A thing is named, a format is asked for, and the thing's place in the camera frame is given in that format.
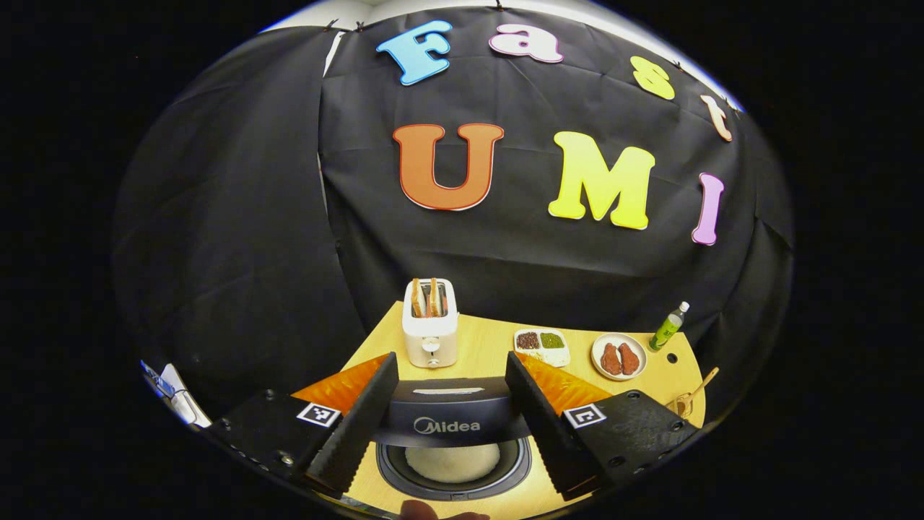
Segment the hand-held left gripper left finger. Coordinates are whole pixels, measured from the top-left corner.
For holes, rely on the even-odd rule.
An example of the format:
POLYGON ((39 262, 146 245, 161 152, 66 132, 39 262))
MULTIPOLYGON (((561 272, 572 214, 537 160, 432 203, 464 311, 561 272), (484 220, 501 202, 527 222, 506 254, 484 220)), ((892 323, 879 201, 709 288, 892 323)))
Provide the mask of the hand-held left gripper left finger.
POLYGON ((303 399, 273 389, 252 396, 206 428, 206 438, 274 480, 340 499, 359 470, 398 382, 395 352, 319 381, 347 389, 349 407, 328 396, 303 399))

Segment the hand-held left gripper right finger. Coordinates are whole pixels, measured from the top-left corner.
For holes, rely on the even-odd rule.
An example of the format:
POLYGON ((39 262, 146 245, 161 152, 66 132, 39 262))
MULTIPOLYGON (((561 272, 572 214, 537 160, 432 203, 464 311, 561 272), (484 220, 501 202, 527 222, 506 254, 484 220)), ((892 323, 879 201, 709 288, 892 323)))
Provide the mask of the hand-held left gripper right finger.
POLYGON ((507 355, 505 382, 565 500, 625 488, 699 434, 639 389, 613 395, 516 351, 507 355))

